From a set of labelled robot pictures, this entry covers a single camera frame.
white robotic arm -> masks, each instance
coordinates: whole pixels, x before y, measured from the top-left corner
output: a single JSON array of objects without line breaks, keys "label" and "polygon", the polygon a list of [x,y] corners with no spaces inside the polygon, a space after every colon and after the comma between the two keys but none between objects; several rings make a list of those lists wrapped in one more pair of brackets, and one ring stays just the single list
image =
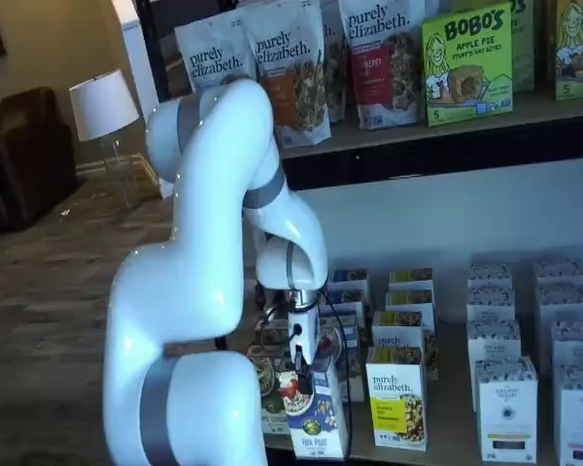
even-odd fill
[{"label": "white robotic arm", "polygon": [[298,290],[291,350],[311,362],[326,248],[317,218],[288,190],[272,128],[267,95],[251,81],[163,104],[150,117],[151,162],[175,181],[174,224],[168,242],[131,253],[113,283],[104,426],[117,464],[265,464],[252,363],[227,351],[167,359],[163,346],[237,327],[244,209],[275,235],[257,251],[257,278]]}]

yellow label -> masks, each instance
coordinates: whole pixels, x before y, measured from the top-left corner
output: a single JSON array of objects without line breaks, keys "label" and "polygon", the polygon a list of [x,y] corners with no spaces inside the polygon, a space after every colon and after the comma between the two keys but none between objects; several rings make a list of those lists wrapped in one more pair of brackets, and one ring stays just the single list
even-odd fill
[{"label": "yellow label", "polygon": [[387,430],[397,434],[407,432],[404,400],[385,401],[371,397],[370,404],[374,429]]}]

green box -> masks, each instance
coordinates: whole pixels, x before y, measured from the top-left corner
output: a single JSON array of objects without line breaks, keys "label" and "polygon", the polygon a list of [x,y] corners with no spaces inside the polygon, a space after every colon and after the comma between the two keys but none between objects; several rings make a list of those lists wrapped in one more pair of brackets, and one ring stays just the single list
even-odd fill
[{"label": "green box", "polygon": [[428,125],[512,111],[511,2],[423,24]]}]

table lamp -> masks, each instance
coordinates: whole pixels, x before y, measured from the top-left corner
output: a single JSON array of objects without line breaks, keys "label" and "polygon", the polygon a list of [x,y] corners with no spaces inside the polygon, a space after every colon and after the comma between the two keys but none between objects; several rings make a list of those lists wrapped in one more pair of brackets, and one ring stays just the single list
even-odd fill
[{"label": "table lamp", "polygon": [[131,157],[120,154],[118,131],[140,116],[120,70],[69,89],[80,142],[99,140],[104,166],[126,209],[133,207],[137,185]]}]

black cable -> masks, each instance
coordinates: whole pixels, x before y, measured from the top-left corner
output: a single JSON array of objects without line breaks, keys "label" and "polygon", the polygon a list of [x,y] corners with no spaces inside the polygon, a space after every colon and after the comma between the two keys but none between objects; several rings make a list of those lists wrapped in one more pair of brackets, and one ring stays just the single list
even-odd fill
[{"label": "black cable", "polygon": [[324,292],[324,290],[320,290],[324,299],[330,306],[332,313],[334,314],[335,318],[337,319],[337,323],[339,324],[339,329],[341,330],[341,340],[343,340],[343,352],[346,356],[346,385],[348,389],[348,428],[350,429],[348,432],[348,451],[344,457],[344,461],[347,461],[350,458],[350,454],[352,453],[352,437],[354,434],[354,426],[352,424],[353,416],[352,416],[352,390],[350,389],[350,360],[348,359],[348,342],[346,341],[346,332],[343,329],[343,323],[341,322],[341,318],[339,317],[339,313],[334,309],[332,303],[328,299],[328,293]]}]

